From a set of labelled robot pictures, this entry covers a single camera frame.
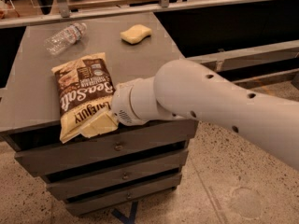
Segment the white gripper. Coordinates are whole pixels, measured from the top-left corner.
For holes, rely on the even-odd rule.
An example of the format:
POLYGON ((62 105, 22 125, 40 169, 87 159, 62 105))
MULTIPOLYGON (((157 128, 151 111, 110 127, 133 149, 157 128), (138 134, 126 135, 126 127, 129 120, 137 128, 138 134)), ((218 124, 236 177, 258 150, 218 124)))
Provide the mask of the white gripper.
POLYGON ((140 78, 118 83, 111 101, 113 113, 110 110, 97 112, 80 127, 79 132, 84 137, 91 138, 117 130, 119 122, 126 126, 144 125, 146 121, 135 114, 131 105, 131 91, 138 81, 140 78))

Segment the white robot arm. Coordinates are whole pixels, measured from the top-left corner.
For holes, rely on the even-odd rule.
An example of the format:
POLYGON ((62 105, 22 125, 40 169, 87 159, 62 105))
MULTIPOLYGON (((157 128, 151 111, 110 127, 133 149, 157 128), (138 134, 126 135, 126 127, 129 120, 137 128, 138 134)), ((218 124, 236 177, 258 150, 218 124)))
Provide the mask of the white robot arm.
POLYGON ((201 64, 175 60, 154 77, 121 83, 111 108, 95 113, 79 132, 88 138, 122 123, 194 119, 239 134, 299 170, 299 103, 246 90, 201 64))

